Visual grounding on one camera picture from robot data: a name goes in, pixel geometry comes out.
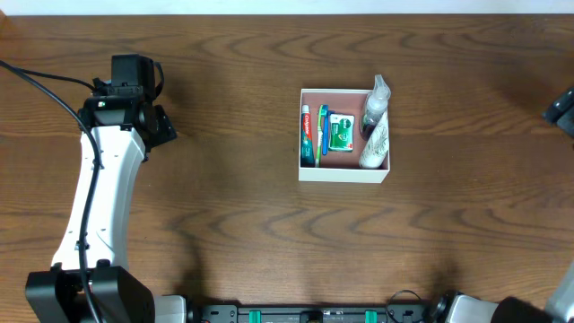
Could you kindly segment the cream lotion tube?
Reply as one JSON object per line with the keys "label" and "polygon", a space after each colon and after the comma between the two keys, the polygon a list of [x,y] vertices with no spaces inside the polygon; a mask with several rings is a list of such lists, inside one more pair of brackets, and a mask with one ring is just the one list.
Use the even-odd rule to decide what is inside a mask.
{"label": "cream lotion tube", "polygon": [[360,167],[363,169],[378,169],[389,151],[388,115],[384,112],[372,131],[360,157]]}

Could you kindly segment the blue disposable razor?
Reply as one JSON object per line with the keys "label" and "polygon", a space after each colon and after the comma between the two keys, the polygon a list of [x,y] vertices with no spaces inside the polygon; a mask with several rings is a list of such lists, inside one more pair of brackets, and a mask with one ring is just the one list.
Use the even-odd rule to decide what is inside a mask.
{"label": "blue disposable razor", "polygon": [[329,109],[329,107],[327,105],[323,105],[322,106],[322,112],[321,112],[322,121],[323,121],[323,123],[322,123],[323,135],[322,135],[322,139],[321,139],[321,144],[322,144],[321,152],[324,156],[326,156],[328,153],[329,117],[331,114],[332,114],[332,111]]}

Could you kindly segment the teal white toothpaste tube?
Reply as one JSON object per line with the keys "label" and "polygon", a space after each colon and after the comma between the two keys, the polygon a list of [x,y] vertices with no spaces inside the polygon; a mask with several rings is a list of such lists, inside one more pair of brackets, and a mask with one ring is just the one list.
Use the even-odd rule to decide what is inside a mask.
{"label": "teal white toothpaste tube", "polygon": [[300,164],[302,167],[314,167],[311,115],[308,105],[301,107]]}

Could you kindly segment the clear spray bottle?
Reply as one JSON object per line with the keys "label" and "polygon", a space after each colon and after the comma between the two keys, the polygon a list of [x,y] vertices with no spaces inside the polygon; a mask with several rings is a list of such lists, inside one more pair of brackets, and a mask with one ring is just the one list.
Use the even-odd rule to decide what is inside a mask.
{"label": "clear spray bottle", "polygon": [[375,75],[373,90],[367,95],[364,102],[360,121],[361,137],[368,141],[374,128],[387,111],[391,90],[381,74]]}

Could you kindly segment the green white toothbrush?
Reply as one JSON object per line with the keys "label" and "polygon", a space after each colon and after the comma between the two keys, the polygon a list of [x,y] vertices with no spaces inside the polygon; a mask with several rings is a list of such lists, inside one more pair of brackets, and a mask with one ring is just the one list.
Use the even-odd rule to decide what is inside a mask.
{"label": "green white toothbrush", "polygon": [[326,110],[328,106],[321,105],[317,114],[317,154],[315,157],[315,167],[320,167],[320,161],[322,156],[322,143],[323,143],[323,121],[326,115]]}

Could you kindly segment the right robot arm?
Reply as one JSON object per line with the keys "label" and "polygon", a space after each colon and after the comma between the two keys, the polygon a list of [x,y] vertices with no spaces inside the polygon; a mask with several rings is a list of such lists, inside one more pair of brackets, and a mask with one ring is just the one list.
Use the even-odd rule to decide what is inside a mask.
{"label": "right robot arm", "polygon": [[573,268],[570,267],[543,308],[509,296],[482,301],[449,292],[424,314],[425,322],[440,323],[573,323]]}

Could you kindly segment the green soap bar pack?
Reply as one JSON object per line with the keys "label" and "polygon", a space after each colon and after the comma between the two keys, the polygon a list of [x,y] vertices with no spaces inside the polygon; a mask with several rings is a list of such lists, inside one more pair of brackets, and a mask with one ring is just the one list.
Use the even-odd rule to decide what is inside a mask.
{"label": "green soap bar pack", "polygon": [[328,149],[334,152],[351,153],[353,150],[354,116],[331,114],[329,116]]}

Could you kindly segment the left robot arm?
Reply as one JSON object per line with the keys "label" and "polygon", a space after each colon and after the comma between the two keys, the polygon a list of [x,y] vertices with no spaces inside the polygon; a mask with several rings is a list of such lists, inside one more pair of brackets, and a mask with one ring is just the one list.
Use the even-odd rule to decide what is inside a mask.
{"label": "left robot arm", "polygon": [[126,229],[148,152],[176,138],[157,92],[108,90],[79,111],[82,165],[65,236],[25,296],[41,322],[184,322],[182,296],[155,296],[128,271]]}

